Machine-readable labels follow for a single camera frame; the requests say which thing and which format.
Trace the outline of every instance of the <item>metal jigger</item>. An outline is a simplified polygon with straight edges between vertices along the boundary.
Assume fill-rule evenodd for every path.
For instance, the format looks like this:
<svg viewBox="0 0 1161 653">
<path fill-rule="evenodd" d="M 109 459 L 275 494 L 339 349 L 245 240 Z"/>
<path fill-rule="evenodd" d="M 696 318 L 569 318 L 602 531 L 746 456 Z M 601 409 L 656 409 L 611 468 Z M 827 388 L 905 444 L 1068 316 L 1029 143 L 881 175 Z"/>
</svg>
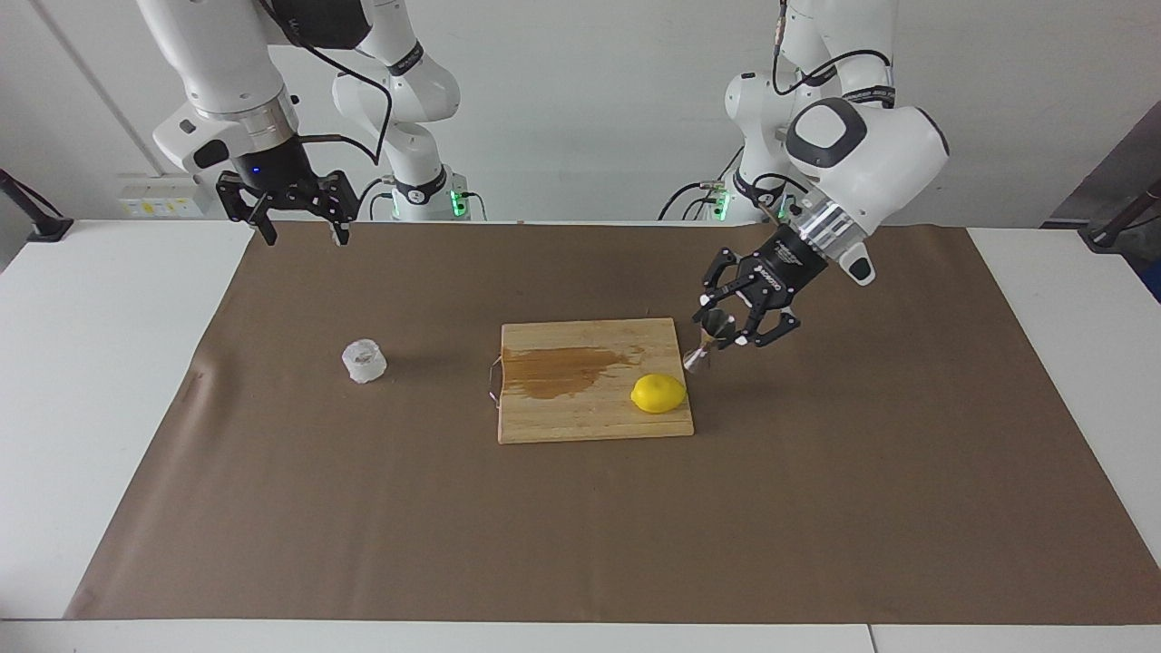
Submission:
<svg viewBox="0 0 1161 653">
<path fill-rule="evenodd" d="M 734 316 L 720 308 L 709 309 L 701 318 L 701 345 L 682 358 L 685 371 L 695 374 L 709 367 L 709 352 L 734 340 Z"/>
</svg>

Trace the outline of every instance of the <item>yellow lemon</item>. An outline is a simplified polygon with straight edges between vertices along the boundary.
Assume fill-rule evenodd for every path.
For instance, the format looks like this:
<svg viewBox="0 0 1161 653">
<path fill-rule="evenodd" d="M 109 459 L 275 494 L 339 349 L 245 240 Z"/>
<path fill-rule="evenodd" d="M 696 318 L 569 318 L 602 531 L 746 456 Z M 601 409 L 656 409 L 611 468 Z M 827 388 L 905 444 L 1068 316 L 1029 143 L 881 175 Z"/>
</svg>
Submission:
<svg viewBox="0 0 1161 653">
<path fill-rule="evenodd" d="M 646 374 L 633 385 L 629 399 L 646 412 L 669 412 L 685 401 L 685 386 L 669 374 Z"/>
</svg>

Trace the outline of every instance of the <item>white wall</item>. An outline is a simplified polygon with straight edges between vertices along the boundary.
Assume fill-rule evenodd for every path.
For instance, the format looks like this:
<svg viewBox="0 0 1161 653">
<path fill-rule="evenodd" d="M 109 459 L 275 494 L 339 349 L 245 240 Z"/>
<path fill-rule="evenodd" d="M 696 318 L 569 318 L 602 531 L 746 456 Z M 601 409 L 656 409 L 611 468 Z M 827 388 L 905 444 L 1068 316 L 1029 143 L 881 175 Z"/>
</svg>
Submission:
<svg viewBox="0 0 1161 653">
<path fill-rule="evenodd" d="M 135 138 L 160 158 L 150 132 L 183 100 L 180 81 L 132 0 L 0 2 L 0 165 L 24 171 L 71 211 L 116 215 L 101 193 L 120 188 L 117 173 L 149 172 Z M 34 3 L 113 112 L 35 24 Z M 12 9 L 19 24 L 7 20 Z M 769 65 L 776 3 L 411 0 L 410 9 L 427 51 L 463 89 L 460 114 L 433 131 L 493 220 L 651 220 L 676 187 L 716 174 L 740 143 L 721 95 L 735 73 Z M 1159 30 L 1156 0 L 901 0 L 901 100 L 939 121 L 952 162 L 897 221 L 1039 224 L 1161 96 Z M 279 50 L 303 98 L 303 130 L 369 142 L 331 107 L 331 71 Z M 374 174 L 354 150 L 311 152 L 319 172 L 342 167 L 356 186 Z"/>
</svg>

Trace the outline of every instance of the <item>liquid stain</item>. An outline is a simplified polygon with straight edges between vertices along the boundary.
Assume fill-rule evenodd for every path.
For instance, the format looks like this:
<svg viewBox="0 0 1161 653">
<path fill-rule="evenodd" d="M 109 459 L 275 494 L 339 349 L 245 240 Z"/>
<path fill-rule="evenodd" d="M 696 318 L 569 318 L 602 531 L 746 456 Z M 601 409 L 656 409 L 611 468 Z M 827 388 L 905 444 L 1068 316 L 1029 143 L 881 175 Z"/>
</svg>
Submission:
<svg viewBox="0 0 1161 653">
<path fill-rule="evenodd" d="M 643 352 L 633 347 L 633 353 Z M 512 352 L 504 350 L 504 389 L 532 399 L 574 396 L 608 375 L 614 365 L 636 365 L 629 354 L 603 347 L 563 347 Z"/>
</svg>

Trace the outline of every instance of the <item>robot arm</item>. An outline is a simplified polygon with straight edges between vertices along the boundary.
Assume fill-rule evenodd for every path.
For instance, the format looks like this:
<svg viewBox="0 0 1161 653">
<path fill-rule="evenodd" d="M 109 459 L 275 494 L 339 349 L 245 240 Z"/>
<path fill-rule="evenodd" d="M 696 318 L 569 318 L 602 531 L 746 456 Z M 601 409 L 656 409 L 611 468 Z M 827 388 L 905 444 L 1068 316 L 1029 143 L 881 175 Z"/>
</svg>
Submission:
<svg viewBox="0 0 1161 653">
<path fill-rule="evenodd" d="M 276 238 L 267 217 L 271 209 L 308 210 L 326 218 L 339 244 L 347 242 L 348 225 L 359 214 L 359 198 L 344 172 L 319 177 L 311 168 L 297 132 L 293 98 L 271 62 L 269 44 L 347 50 L 362 45 L 367 53 L 390 62 L 380 64 L 382 79 L 391 80 L 392 96 L 399 105 L 396 115 L 403 120 L 440 120 L 459 106 L 455 80 L 424 56 L 402 0 L 137 3 L 165 58 L 181 76 L 188 100 L 154 130 L 154 139 L 174 164 L 190 173 L 231 162 L 236 172 L 223 172 L 216 184 L 226 215 L 257 228 L 268 244 Z M 377 93 L 353 77 L 351 81 Z M 378 95 L 377 102 L 382 123 L 388 101 Z M 446 178 L 431 135 L 425 141 L 418 134 L 423 128 L 412 125 L 409 134 L 408 127 L 395 125 L 384 143 L 398 177 L 405 180 L 409 173 L 427 171 L 432 174 L 423 182 Z M 424 174 L 416 172 L 416 177 Z M 462 188 L 462 178 L 457 180 Z M 434 196 L 453 185 L 445 179 L 437 186 L 424 187 L 433 188 Z M 248 203 L 243 193 L 257 201 Z"/>
<path fill-rule="evenodd" d="M 857 284 L 871 284 L 874 266 L 863 241 L 947 162 L 947 142 L 931 117 L 914 107 L 894 108 L 887 64 L 896 5 L 799 0 L 787 6 L 780 51 L 796 65 L 796 79 L 778 74 L 776 86 L 771 76 L 747 73 L 727 91 L 727 109 L 745 135 L 745 151 L 729 185 L 726 217 L 753 218 L 756 209 L 769 215 L 785 193 L 780 181 L 788 179 L 791 166 L 814 184 L 766 243 L 747 257 L 722 250 L 702 279 L 706 290 L 694 320 L 704 320 L 728 296 L 741 297 L 750 313 L 735 340 L 740 345 L 764 346 L 798 328 L 801 322 L 789 304 L 829 261 Z M 841 98 L 825 96 L 836 91 Z M 751 150 L 757 155 L 749 160 L 769 166 L 765 172 L 748 167 Z M 779 184 L 759 187 L 763 177 Z M 719 287 L 733 266 L 736 279 Z M 780 313 L 778 325 L 760 332 L 773 310 Z"/>
<path fill-rule="evenodd" d="M 360 44 L 368 58 L 360 73 L 390 87 L 394 101 L 351 76 L 334 79 L 334 105 L 369 134 L 378 135 L 390 120 L 384 155 L 391 164 L 396 215 L 399 220 L 468 220 L 462 175 L 440 160 L 432 134 L 419 125 L 455 115 L 460 86 L 416 38 L 403 0 L 374 0 L 373 28 Z"/>
</svg>

